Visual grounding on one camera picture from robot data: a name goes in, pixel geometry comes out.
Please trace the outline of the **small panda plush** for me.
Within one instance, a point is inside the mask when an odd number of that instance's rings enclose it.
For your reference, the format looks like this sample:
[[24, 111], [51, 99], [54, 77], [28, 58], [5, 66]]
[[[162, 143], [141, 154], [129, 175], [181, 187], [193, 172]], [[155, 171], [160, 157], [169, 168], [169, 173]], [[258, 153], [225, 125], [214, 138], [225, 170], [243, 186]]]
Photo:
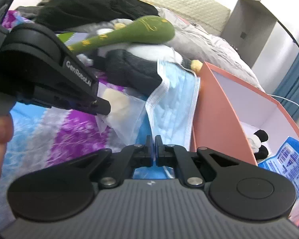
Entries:
[[268, 157], [269, 151], [267, 147], [263, 145], [268, 139], [268, 134], [262, 129], [257, 130], [247, 138], [256, 161], [261, 161]]

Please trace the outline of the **black clothing pile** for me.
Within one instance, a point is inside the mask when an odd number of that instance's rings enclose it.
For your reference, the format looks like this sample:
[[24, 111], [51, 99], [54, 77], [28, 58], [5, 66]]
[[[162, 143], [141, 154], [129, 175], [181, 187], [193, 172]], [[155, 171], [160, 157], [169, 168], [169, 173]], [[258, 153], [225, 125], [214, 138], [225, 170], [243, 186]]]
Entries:
[[50, 0], [40, 9], [35, 22], [53, 31], [117, 18], [136, 20], [157, 16], [157, 9], [140, 0]]

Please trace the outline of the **blue printed plastic packet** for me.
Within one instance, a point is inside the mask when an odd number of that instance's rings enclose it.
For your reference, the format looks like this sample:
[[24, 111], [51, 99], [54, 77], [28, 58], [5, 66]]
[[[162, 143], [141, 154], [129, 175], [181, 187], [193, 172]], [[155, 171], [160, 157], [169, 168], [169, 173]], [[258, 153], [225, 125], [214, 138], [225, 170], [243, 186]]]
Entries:
[[259, 167], [289, 179], [299, 198], [299, 141], [288, 137], [274, 156], [266, 158]]

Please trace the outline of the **beige padded headboard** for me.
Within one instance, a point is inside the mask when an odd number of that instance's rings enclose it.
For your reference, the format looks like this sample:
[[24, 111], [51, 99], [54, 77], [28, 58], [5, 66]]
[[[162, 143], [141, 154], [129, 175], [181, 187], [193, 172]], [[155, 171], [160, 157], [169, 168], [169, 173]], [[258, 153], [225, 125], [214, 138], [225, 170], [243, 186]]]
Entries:
[[200, 24], [208, 32], [221, 33], [230, 10], [214, 0], [142, 0], [174, 11], [189, 21]]

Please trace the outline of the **grey quilt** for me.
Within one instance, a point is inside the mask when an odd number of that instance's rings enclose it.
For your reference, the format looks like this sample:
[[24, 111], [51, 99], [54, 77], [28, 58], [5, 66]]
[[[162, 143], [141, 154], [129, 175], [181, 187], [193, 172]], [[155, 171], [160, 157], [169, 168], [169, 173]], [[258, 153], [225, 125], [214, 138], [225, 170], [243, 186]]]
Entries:
[[175, 28], [172, 40], [162, 45], [128, 44], [104, 46], [91, 55], [105, 58], [109, 51], [123, 49], [147, 61], [160, 57], [175, 58], [188, 66], [198, 62], [211, 63], [263, 91], [256, 75], [238, 53], [221, 37], [207, 33], [200, 25], [192, 25], [166, 8], [155, 7], [159, 16], [167, 19]]

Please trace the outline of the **blue curtain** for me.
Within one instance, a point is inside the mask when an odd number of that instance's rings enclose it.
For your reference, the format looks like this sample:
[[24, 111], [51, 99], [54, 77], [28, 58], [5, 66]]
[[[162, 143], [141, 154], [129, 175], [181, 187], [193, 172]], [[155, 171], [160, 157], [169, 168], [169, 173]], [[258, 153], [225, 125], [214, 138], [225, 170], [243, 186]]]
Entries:
[[273, 95], [292, 119], [297, 121], [299, 119], [299, 53]]

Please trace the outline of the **colourful striped bed sheet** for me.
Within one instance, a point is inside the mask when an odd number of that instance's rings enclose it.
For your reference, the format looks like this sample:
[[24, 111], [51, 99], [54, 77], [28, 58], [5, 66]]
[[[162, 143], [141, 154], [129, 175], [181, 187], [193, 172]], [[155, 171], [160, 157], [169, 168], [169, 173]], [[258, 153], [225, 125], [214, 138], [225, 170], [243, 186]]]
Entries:
[[0, 222], [11, 218], [7, 189], [19, 175], [53, 166], [102, 148], [117, 152], [124, 143], [114, 129], [100, 131], [93, 115], [17, 103], [14, 123], [0, 155]]

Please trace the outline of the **green plush massage stick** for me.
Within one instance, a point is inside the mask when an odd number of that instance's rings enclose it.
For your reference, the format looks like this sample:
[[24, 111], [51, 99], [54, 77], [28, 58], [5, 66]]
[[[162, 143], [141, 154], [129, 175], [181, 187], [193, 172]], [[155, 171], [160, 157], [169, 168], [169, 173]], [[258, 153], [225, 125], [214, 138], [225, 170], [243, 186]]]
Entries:
[[75, 55], [119, 43], [163, 44], [175, 36], [174, 26], [159, 16], [143, 16], [121, 29], [90, 37], [67, 48]]

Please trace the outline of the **blue surgical mask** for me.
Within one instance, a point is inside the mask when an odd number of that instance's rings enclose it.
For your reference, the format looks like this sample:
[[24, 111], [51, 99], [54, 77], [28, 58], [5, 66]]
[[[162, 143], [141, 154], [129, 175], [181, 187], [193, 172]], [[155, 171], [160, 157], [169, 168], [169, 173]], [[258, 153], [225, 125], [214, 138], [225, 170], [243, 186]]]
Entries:
[[[164, 144], [189, 149], [200, 78], [167, 61], [158, 61], [157, 73], [162, 81], [146, 100], [143, 99], [146, 112], [135, 144], [145, 142], [148, 135], [160, 135]], [[137, 92], [129, 94], [139, 98]]]

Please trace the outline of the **orange cardboard box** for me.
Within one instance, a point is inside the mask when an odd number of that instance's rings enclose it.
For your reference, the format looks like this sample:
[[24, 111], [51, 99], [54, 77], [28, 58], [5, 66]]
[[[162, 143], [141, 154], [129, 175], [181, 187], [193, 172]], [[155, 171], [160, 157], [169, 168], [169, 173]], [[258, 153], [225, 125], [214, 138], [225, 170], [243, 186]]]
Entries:
[[261, 168], [222, 86], [205, 64], [192, 127], [193, 163], [203, 178], [189, 190], [190, 203], [206, 229], [232, 233], [245, 228], [299, 233], [290, 217], [296, 190], [284, 176]]

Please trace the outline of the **grey white penguin plush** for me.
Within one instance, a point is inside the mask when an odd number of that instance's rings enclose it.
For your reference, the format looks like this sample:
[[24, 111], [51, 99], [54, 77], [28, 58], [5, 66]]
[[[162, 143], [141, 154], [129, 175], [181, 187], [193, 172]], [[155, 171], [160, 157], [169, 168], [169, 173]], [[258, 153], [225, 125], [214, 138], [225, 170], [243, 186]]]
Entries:
[[[117, 23], [114, 29], [98, 30], [94, 36], [109, 33], [125, 26], [123, 23]], [[136, 57], [123, 49], [109, 51], [106, 57], [101, 59], [101, 62], [97, 63], [95, 67], [105, 72], [108, 82], [119, 86], [134, 88], [145, 96], [149, 96], [162, 81], [162, 78], [157, 73], [157, 63], [159, 60], [164, 59], [168, 62], [176, 63], [183, 69], [193, 73], [198, 73], [203, 65], [202, 62], [198, 62], [197, 64], [191, 63], [188, 66], [184, 66], [183, 64], [179, 64], [175, 58], [169, 59], [164, 56], [152, 62]]]

